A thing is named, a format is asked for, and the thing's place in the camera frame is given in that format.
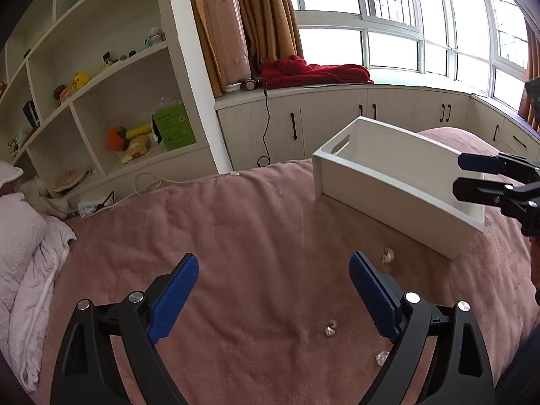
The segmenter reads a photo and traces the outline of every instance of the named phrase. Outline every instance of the white pillow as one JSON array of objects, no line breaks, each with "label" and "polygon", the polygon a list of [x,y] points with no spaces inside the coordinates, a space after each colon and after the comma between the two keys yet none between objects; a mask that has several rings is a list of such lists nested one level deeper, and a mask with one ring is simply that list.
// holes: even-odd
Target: white pillow
[{"label": "white pillow", "polygon": [[9,312],[46,228],[22,193],[0,196],[0,301]]},{"label": "white pillow", "polygon": [[0,196],[3,194],[2,187],[9,182],[15,181],[22,174],[23,170],[20,167],[15,167],[5,161],[0,161]]}]

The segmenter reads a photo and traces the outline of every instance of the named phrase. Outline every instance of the white wooden box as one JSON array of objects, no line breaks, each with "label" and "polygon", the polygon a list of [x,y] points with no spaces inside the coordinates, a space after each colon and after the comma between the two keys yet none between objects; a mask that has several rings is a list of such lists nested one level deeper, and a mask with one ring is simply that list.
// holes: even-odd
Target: white wooden box
[{"label": "white wooden box", "polygon": [[330,196],[453,259],[484,231],[484,206],[452,195],[463,171],[448,146],[358,117],[313,154],[315,193]]}]

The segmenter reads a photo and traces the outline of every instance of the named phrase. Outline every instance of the metal screw head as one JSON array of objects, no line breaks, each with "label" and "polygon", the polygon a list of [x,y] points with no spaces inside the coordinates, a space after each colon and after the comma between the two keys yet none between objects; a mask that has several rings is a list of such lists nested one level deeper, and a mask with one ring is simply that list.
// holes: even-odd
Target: metal screw head
[{"label": "metal screw head", "polygon": [[420,296],[415,292],[407,292],[405,298],[409,303],[416,304],[420,301]]},{"label": "metal screw head", "polygon": [[471,309],[469,303],[467,303],[466,301],[460,301],[457,304],[457,307],[460,308],[463,312],[468,312]]},{"label": "metal screw head", "polygon": [[135,292],[131,292],[129,296],[129,300],[132,303],[138,303],[142,300],[143,297],[144,297],[144,294],[141,291],[135,291]]},{"label": "metal screw head", "polygon": [[394,251],[391,248],[385,248],[382,253],[382,263],[389,264],[394,261]]},{"label": "metal screw head", "polygon": [[388,357],[389,354],[390,352],[388,350],[383,350],[382,352],[380,352],[376,358],[377,365],[382,367],[384,363],[386,362],[386,358]]},{"label": "metal screw head", "polygon": [[88,309],[90,307],[90,300],[82,299],[77,303],[77,309],[80,311],[84,311],[85,309]]},{"label": "metal screw head", "polygon": [[334,336],[336,334],[336,329],[332,329],[331,327],[325,327],[325,335],[330,337]]}]

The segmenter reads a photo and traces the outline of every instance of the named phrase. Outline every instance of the yellow duck toy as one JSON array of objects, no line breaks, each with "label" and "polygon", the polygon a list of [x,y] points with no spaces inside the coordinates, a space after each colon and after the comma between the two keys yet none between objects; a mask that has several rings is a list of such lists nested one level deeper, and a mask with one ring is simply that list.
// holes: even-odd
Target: yellow duck toy
[{"label": "yellow duck toy", "polygon": [[73,82],[71,83],[71,87],[79,91],[88,82],[90,82],[90,79],[92,78],[90,78],[90,75],[88,73],[76,73],[73,78]]}]

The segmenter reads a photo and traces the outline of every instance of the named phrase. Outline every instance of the white cable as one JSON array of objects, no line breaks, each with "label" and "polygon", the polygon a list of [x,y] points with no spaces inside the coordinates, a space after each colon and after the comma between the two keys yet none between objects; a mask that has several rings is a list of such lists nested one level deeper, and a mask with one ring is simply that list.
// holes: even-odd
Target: white cable
[{"label": "white cable", "polygon": [[[155,177],[157,179],[157,181],[154,181],[144,187],[141,187],[140,189],[136,189],[136,185],[137,185],[137,179],[143,175],[152,175],[153,177]],[[131,182],[131,186],[133,187],[133,193],[131,195],[128,195],[126,196],[125,198],[122,198],[120,201],[114,203],[113,205],[111,206],[106,206],[106,207],[103,207],[101,210],[98,210],[97,212],[94,212],[94,213],[91,213],[87,216],[81,216],[81,219],[86,219],[88,217],[91,217],[91,216],[94,216],[104,210],[108,210],[110,208],[113,208],[113,207],[116,207],[118,204],[120,203],[123,203],[126,199],[129,199],[131,198],[132,196],[141,196],[143,195],[144,193],[148,193],[148,192],[153,192],[154,190],[157,190],[159,189],[163,184],[176,184],[176,185],[184,185],[184,184],[192,184],[194,182],[197,182],[197,181],[201,181],[201,180],[206,180],[206,179],[210,179],[210,178],[216,178],[216,177],[222,177],[224,175],[234,175],[234,176],[237,176],[238,175],[238,172],[231,172],[231,173],[228,173],[228,174],[215,174],[215,175],[211,175],[209,177],[203,177],[203,178],[197,178],[195,180],[185,180],[185,181],[174,181],[174,180],[169,180],[167,178],[162,178],[158,175],[156,175],[155,173],[153,172],[139,172],[137,175],[135,175],[133,177],[133,181]]]}]

